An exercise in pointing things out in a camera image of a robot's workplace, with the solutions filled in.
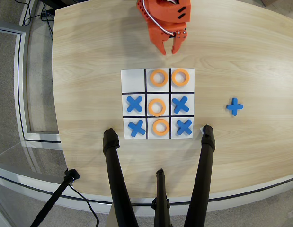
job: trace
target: blue cross piece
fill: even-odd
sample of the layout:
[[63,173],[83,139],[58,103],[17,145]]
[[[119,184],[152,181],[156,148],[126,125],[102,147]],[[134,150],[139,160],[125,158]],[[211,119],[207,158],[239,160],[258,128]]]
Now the blue cross piece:
[[232,110],[232,115],[237,116],[238,115],[238,110],[243,109],[243,105],[238,104],[238,99],[237,98],[233,98],[232,99],[232,105],[227,105],[226,109]]
[[128,127],[130,127],[133,130],[132,131],[132,137],[135,137],[137,135],[137,133],[145,135],[145,130],[143,128],[141,128],[142,125],[143,125],[142,120],[139,120],[137,124],[134,124],[132,122],[130,122],[128,124]]
[[189,126],[192,124],[191,120],[187,120],[185,123],[183,123],[180,120],[177,120],[177,125],[180,126],[180,128],[177,131],[177,134],[180,136],[182,133],[186,132],[188,135],[192,134],[192,131],[189,129]]
[[180,112],[181,109],[183,109],[185,112],[189,111],[189,108],[185,105],[188,98],[186,96],[183,96],[181,101],[177,100],[176,98],[173,98],[172,102],[176,104],[176,108],[174,109],[174,112],[177,114]]
[[128,112],[131,112],[133,109],[136,109],[138,112],[142,111],[142,107],[139,104],[142,101],[141,96],[139,96],[136,99],[133,99],[131,96],[128,96],[126,100],[129,102],[129,107],[127,108]]

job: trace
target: orange o piece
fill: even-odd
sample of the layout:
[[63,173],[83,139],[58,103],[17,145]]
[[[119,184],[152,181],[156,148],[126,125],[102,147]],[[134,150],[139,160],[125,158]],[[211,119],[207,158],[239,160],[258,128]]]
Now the orange o piece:
[[[152,110],[152,105],[154,105],[155,103],[160,103],[162,105],[162,110],[158,113]],[[161,99],[156,98],[151,100],[151,102],[148,104],[148,110],[150,111],[151,115],[155,117],[160,117],[164,114],[166,110],[166,106],[165,106],[165,103]]]
[[[176,81],[176,74],[177,74],[178,72],[183,72],[183,73],[185,74],[185,81],[182,82],[182,83],[179,83],[179,82]],[[188,72],[187,72],[185,69],[177,69],[177,70],[175,70],[175,71],[173,72],[173,74],[171,75],[171,80],[172,80],[173,83],[174,83],[175,85],[177,85],[178,87],[183,87],[183,86],[185,86],[185,85],[189,82],[189,74],[188,74]]]
[[[157,130],[156,127],[157,127],[157,125],[160,124],[160,123],[162,123],[162,124],[165,125],[165,127],[166,127],[165,131],[158,131],[158,130]],[[154,122],[154,124],[152,125],[152,130],[153,130],[153,132],[154,132],[157,136],[165,136],[165,135],[169,132],[169,123],[168,123],[167,121],[165,121],[164,119],[156,120],[156,121]]]
[[[162,73],[164,75],[164,81],[160,84],[156,83],[155,82],[155,75],[156,73]],[[167,81],[169,79],[169,76],[167,75],[167,72],[164,71],[164,70],[154,70],[152,73],[151,73],[151,83],[156,86],[156,87],[163,87],[164,85],[166,85]]]

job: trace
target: white board square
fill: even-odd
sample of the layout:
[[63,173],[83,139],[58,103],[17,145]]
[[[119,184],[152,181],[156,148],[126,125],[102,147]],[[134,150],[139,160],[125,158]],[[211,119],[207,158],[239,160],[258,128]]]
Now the white board square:
[[145,92],[144,69],[121,70],[121,91]]
[[[162,116],[169,116],[169,94],[147,94],[147,115],[152,116],[149,111],[149,104],[153,99],[161,99],[164,102],[166,110]],[[162,110],[161,105],[154,104],[152,110],[154,112],[160,112]]]
[[[185,69],[189,74],[189,82],[183,87],[176,86],[173,82],[171,82],[171,91],[172,92],[193,92],[195,91],[195,69]],[[183,73],[177,73],[175,78],[177,82],[182,83],[185,79]]]
[[[142,111],[138,112],[136,109],[133,109],[131,112],[127,111],[130,103],[127,101],[127,98],[131,96],[134,100],[136,100],[139,96],[142,97],[142,101],[139,105],[142,107]],[[133,94],[133,95],[122,95],[122,111],[123,116],[145,116],[145,94]]]
[[143,121],[142,128],[146,130],[146,120],[145,117],[142,118],[123,118],[123,127],[124,127],[124,138],[125,139],[134,139],[134,140],[139,140],[139,139],[146,139],[146,132],[144,135],[141,135],[140,133],[137,133],[135,137],[132,137],[132,132],[133,130],[128,126],[130,122],[137,124],[139,120]]
[[[181,135],[177,134],[178,129],[180,128],[177,124],[177,121],[180,120],[185,123],[187,120],[191,120],[192,124],[188,127],[192,134],[188,135],[186,132],[183,132]],[[171,118],[171,138],[172,139],[189,139],[192,138],[194,134],[194,118],[193,117],[172,117]]]
[[[176,104],[172,102],[173,98],[181,100],[183,97],[187,97],[187,102],[185,105],[189,108],[188,112],[185,112],[183,109],[179,113],[175,113]],[[194,115],[194,106],[195,106],[195,95],[194,94],[171,94],[171,115]]]
[[[167,73],[167,83],[162,87],[156,87],[151,82],[151,74],[154,70],[157,69],[146,69],[146,85],[147,85],[147,92],[169,92],[169,69],[160,69],[164,70]],[[162,73],[156,73],[154,76],[154,80],[157,83],[162,83],[164,81],[164,76]]]
[[[147,118],[147,123],[148,123],[147,128],[148,128],[148,138],[149,139],[169,139],[169,132],[165,136],[157,136],[153,132],[152,125],[155,123],[156,120],[159,120],[159,119],[164,119],[169,124],[169,117],[152,117],[152,118]],[[158,124],[157,130],[158,131],[164,131],[165,130],[165,126],[163,126],[162,124]]]

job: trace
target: wooden table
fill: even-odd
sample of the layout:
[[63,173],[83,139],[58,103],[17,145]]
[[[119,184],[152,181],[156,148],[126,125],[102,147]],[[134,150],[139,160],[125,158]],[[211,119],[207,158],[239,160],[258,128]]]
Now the wooden table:
[[[110,195],[103,133],[118,154],[131,197],[155,197],[156,171],[169,196],[191,195],[199,128],[214,128],[211,193],[293,174],[293,20],[234,0],[192,0],[188,38],[163,56],[134,0],[91,0],[56,11],[53,90],[68,168],[80,192]],[[194,138],[124,140],[121,69],[195,68]],[[226,105],[244,105],[232,117]]]

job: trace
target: tic-tac-toe board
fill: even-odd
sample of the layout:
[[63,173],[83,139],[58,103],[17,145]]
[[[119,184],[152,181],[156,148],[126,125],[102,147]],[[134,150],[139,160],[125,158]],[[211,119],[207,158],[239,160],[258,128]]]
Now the tic-tac-toe board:
[[121,70],[125,139],[193,137],[195,69]]

